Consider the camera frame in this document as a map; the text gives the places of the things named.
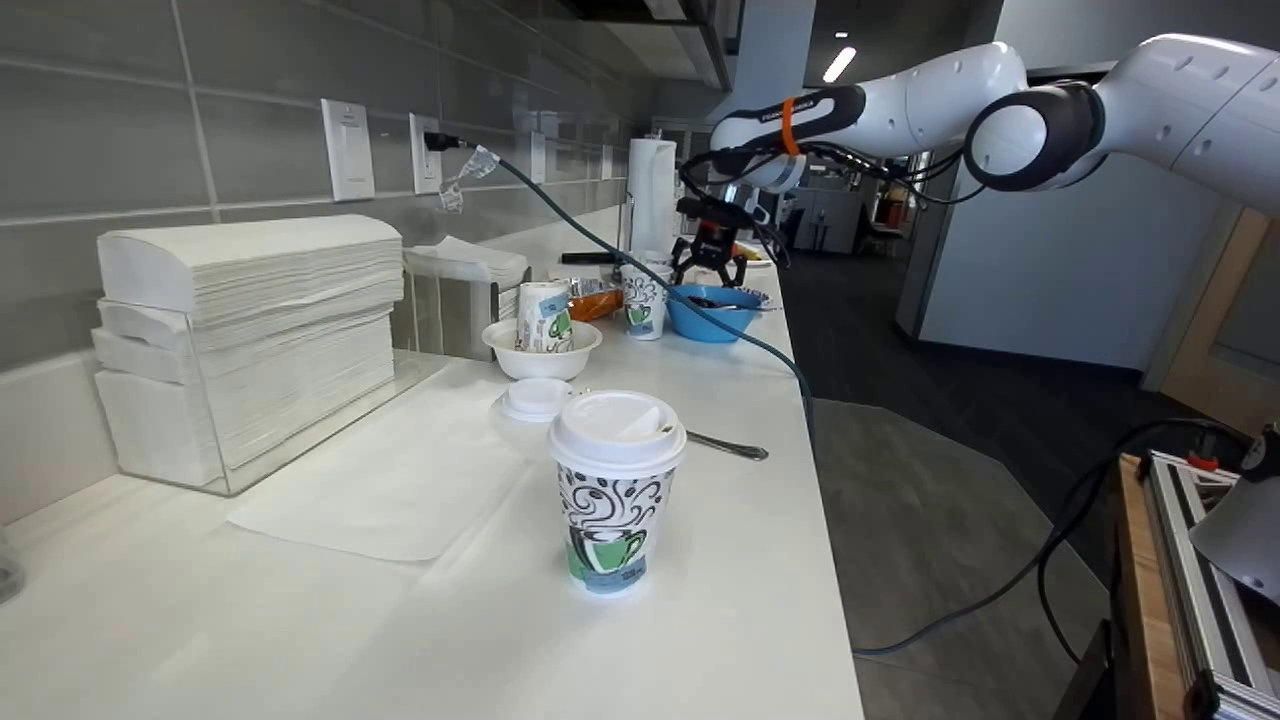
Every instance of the floor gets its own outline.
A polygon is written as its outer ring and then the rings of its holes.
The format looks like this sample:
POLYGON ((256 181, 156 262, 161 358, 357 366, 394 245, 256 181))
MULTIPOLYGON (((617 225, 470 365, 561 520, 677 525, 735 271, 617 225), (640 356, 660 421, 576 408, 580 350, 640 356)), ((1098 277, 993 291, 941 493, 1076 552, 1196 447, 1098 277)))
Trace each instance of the floor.
MULTIPOLYGON (((1023 563, 1076 476, 1125 428, 1185 411, 1137 370, 929 346, 895 327, 905 256, 800 256, 790 341, 853 645, 888 645, 1023 563)), ((1046 596, 1081 648, 1103 615, 1113 509, 1060 552, 1046 596)), ((860 656, 868 720, 1050 717, 1067 656, 1032 582, 895 656, 860 656)))

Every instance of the ceiling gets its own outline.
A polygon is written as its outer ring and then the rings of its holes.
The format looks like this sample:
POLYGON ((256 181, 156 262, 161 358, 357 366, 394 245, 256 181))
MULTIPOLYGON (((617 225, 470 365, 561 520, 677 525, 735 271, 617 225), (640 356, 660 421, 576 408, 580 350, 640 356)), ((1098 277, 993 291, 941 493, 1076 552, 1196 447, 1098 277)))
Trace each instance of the ceiling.
POLYGON ((952 49, 985 43, 1002 0, 816 0, 804 83, 821 88, 835 54, 835 30, 855 43, 835 83, 888 75, 952 49))

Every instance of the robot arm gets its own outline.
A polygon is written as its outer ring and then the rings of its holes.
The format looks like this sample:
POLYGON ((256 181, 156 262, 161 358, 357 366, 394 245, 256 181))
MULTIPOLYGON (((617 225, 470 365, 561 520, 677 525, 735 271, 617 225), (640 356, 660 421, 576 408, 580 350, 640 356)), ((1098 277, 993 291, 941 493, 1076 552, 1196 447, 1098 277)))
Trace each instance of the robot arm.
POLYGON ((807 154, 915 154, 965 140, 1001 193, 1050 186, 1107 151, 1155 159, 1280 210, 1280 54, 1208 37, 1153 37, 1098 83, 1023 83, 1002 43, 935 54, 853 93, 733 111, 713 149, 723 174, 787 193, 807 154))

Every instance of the blue bowl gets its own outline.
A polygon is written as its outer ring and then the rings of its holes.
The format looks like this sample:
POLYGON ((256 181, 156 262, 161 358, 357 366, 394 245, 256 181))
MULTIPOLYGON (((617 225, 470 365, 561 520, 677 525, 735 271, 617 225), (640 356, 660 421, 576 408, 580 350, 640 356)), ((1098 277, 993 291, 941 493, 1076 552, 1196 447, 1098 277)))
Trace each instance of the blue bowl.
POLYGON ((672 330, 694 342, 735 342, 743 327, 758 314, 762 291, 750 289, 709 289, 709 284, 681 284, 666 296, 672 330))

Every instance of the white countertop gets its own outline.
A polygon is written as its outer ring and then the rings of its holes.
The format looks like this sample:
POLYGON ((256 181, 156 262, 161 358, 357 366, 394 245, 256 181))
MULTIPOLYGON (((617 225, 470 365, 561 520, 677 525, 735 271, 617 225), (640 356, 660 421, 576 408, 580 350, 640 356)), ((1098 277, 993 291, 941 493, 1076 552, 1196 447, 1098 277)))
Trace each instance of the white countertop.
MULTIPOLYGON (((770 291, 750 330, 787 346, 770 268, 750 284, 770 291)), ((452 381, 499 376, 452 365, 415 390, 452 381)), ((222 520, 235 500, 108 476, 9 528, 26 586, 0 603, 0 717, 855 720, 794 381, 746 342, 608 334, 580 386, 650 390, 770 453, 689 447, 629 596, 569 580, 540 444, 435 563, 256 534, 222 520)))

